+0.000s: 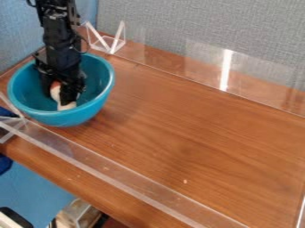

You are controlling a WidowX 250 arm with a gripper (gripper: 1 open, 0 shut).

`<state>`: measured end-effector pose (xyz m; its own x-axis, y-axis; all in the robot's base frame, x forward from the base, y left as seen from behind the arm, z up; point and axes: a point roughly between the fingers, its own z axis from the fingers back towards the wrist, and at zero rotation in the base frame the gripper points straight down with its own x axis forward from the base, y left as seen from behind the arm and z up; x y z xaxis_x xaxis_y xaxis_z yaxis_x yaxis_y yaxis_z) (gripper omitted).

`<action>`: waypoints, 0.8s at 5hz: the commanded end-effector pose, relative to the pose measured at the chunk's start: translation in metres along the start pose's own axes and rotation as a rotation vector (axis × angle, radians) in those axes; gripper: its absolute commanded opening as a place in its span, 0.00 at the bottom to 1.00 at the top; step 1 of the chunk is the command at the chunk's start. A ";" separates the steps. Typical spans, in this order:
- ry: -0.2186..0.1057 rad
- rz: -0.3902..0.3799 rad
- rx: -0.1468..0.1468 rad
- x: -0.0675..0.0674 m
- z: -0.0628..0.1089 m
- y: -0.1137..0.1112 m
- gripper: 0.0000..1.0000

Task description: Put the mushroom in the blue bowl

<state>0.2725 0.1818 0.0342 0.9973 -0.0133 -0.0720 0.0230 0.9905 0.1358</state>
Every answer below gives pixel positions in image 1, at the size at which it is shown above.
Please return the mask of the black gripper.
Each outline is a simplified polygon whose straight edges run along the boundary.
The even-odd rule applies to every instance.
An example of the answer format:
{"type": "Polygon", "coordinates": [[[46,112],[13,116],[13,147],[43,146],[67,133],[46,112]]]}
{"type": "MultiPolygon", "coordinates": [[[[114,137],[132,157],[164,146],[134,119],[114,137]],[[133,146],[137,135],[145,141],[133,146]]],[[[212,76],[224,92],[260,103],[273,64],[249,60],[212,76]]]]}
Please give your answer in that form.
{"type": "Polygon", "coordinates": [[[34,54],[43,93],[50,96],[53,83],[57,80],[61,81],[62,105],[76,102],[86,87],[81,69],[82,40],[81,35],[72,35],[66,38],[45,35],[46,51],[34,54]]]}

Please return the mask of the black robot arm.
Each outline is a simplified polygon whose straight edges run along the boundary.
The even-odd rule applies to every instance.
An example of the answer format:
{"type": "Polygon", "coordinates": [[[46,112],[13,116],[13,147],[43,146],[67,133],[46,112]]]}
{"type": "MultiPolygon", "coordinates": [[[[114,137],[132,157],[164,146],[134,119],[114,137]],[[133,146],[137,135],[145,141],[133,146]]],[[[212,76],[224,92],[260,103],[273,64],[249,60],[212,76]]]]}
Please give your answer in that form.
{"type": "Polygon", "coordinates": [[[45,94],[51,97],[51,85],[61,83],[61,105],[76,103],[85,90],[82,71],[82,40],[77,28],[81,26],[76,0],[27,0],[38,10],[38,19],[43,28],[43,53],[35,52],[35,67],[41,76],[45,94]]]}

